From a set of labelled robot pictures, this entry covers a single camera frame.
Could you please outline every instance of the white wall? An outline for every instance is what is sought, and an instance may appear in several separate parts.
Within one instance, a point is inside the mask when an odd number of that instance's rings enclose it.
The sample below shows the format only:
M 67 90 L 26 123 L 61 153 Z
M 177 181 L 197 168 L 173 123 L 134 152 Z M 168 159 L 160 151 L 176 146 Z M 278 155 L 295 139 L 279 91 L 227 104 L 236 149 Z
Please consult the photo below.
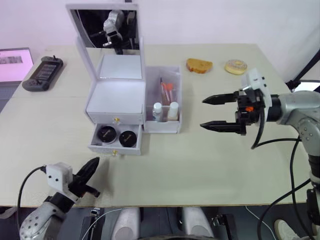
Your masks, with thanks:
M 66 3 L 108 0 L 0 0 L 0 49 L 73 44 Z M 285 81 L 320 46 L 319 0 L 135 0 L 146 44 L 257 43 Z

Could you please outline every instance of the white bottle cap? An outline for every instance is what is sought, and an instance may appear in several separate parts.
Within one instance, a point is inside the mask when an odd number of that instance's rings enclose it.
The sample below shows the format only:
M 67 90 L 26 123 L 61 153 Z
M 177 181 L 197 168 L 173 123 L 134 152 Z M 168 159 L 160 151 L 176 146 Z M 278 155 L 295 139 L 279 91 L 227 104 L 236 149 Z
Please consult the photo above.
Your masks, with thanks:
M 170 108 L 168 111 L 168 118 L 174 118 L 178 115 L 179 103 L 173 101 L 170 103 Z
M 153 111 L 157 114 L 161 113 L 162 111 L 162 104 L 160 102 L 156 102 L 154 105 L 153 105 Z

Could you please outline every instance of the black cable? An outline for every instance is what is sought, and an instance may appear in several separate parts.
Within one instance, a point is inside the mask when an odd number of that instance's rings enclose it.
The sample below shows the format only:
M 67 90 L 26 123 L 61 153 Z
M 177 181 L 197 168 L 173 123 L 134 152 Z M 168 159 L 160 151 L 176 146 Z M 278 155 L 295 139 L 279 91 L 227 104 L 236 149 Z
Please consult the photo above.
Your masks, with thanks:
M 25 179 L 23 180 L 22 184 L 21 184 L 21 187 L 20 187 L 20 190 L 19 190 L 19 196 L 18 196 L 18 203 L 17 203 L 17 208 L 16 208 L 16 226 L 18 228 L 18 234 L 20 232 L 20 204 L 21 204 L 21 195 L 22 195 L 22 191 L 24 189 L 24 186 L 26 184 L 26 181 L 28 180 L 28 178 L 36 171 L 38 170 L 42 170 L 43 172 L 46 172 L 46 166 L 39 166 L 39 167 L 36 167 L 35 169 L 33 169 L 26 177 Z
M 265 144 L 282 142 L 282 141 L 297 141 L 297 139 L 296 138 L 277 138 L 277 139 L 273 139 L 273 140 L 269 140 L 269 141 L 263 141 L 263 142 L 257 144 L 256 148 L 260 147 L 262 145 L 265 145 Z
M 261 108 L 259 130 L 258 130 L 258 134 L 256 135 L 255 141 L 254 141 L 251 149 L 255 149 L 257 147 L 257 145 L 261 139 L 262 133 L 264 132 L 264 127 L 265 127 L 265 109 Z
M 291 190 L 291 191 L 288 191 L 286 194 L 284 194 L 283 196 L 279 197 L 277 200 L 275 200 L 273 203 L 271 203 L 266 210 L 264 210 L 264 212 L 262 213 L 261 217 L 260 217 L 260 220 L 258 221 L 258 225 L 257 225 L 257 235 L 258 235 L 258 239 L 259 240 L 262 240 L 262 237 L 261 237 L 261 225 L 262 225 L 262 222 L 267 214 L 267 212 L 274 206 L 276 205 L 278 202 L 280 202 L 281 200 L 287 198 L 288 196 L 290 196 L 293 192 L 296 192 L 298 190 L 300 190 L 301 188 L 303 188 L 304 186 L 306 186 L 307 184 L 309 184 L 311 182 L 310 178 L 303 182 L 302 184 L 300 184 L 299 186 L 297 186 L 295 189 Z
M 167 207 L 165 209 L 166 209 L 166 215 L 168 217 L 168 223 L 169 223 L 170 232 L 171 232 L 171 234 L 173 234 L 174 231 L 172 231 L 172 227 L 171 227 L 171 222 L 170 222 L 170 217 L 169 217 L 169 210 L 168 210 Z
M 294 159 L 295 159 L 295 153 L 298 147 L 298 144 L 300 142 L 300 137 L 298 136 L 297 139 L 295 140 L 295 144 L 291 153 L 291 159 L 290 159 L 290 178 L 291 178 L 291 189 L 294 190 L 295 189 L 295 179 L 294 179 Z M 301 219 L 301 216 L 298 212 L 298 206 L 297 206 L 297 202 L 296 202 L 296 194 L 293 191 L 292 192 L 292 201 L 293 201 L 293 208 L 295 211 L 295 215 L 298 218 L 301 227 L 303 228 L 304 232 L 307 234 L 307 236 L 311 239 L 311 240 L 315 240 L 315 238 L 309 233 L 306 225 L 304 224 L 304 222 Z

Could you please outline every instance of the floor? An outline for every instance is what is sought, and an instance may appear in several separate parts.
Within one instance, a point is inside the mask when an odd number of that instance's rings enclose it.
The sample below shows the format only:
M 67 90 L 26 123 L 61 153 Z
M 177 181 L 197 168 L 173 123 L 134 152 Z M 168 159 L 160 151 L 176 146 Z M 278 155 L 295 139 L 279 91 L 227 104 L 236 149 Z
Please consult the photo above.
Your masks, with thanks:
M 256 215 L 260 215 L 266 206 L 249 206 L 248 207 Z M 115 208 L 105 208 L 104 212 L 113 210 Z M 226 206 L 226 207 L 203 207 L 205 215 L 210 220 L 216 214 L 232 214 L 235 218 L 235 225 L 237 229 L 237 235 L 239 240 L 256 240 L 257 239 L 257 219 L 252 216 L 244 206 Z M 311 222 L 307 217 L 307 206 L 305 203 L 298 204 L 299 212 L 311 231 Z M 24 219 L 34 208 L 23 208 L 21 218 Z M 67 214 L 67 217 L 60 229 L 58 235 L 59 240 L 79 240 L 81 235 L 81 226 L 83 218 L 89 215 L 91 208 L 72 208 Z M 140 226 L 141 237 L 151 237 L 156 235 L 171 234 L 171 230 L 174 234 L 182 233 L 177 225 L 176 207 L 145 207 L 143 210 L 143 221 Z M 112 234 L 112 228 L 118 217 L 119 212 L 111 212 L 107 215 L 107 218 L 101 218 L 101 226 L 104 221 L 104 226 L 101 233 L 101 239 L 108 240 Z M 291 204 L 276 205 L 265 218 L 265 222 L 272 228 L 276 219 L 284 219 L 288 224 L 296 231 L 299 236 L 304 236 Z M 220 232 L 221 240 L 227 240 L 224 231 L 213 227 L 213 232 Z M 272 240 L 272 234 L 270 231 L 262 225 L 262 237 L 264 240 Z M 16 226 L 15 215 L 8 219 L 0 219 L 0 239 L 17 240 L 18 232 Z

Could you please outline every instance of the mirror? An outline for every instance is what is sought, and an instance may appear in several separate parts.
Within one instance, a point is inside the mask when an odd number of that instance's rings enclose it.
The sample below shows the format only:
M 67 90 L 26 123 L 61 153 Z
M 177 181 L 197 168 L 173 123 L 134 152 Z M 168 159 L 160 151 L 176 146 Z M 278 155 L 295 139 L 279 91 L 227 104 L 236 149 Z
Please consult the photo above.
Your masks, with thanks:
M 100 79 L 142 79 L 138 11 L 131 6 L 79 4 L 68 8 Z

